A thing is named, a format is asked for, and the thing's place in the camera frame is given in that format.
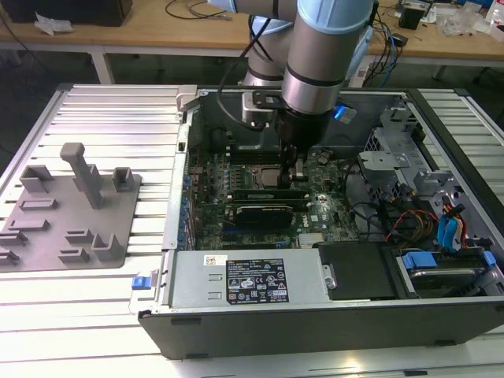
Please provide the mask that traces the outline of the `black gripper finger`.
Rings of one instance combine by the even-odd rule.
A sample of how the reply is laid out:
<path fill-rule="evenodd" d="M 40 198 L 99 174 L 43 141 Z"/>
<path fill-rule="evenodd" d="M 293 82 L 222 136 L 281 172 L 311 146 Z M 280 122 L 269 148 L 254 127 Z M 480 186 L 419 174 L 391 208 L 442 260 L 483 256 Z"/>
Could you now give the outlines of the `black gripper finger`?
<path fill-rule="evenodd" d="M 282 145 L 280 151 L 280 172 L 277 178 L 278 188 L 289 188 L 291 185 L 291 168 L 297 161 L 297 150 L 292 145 Z"/>

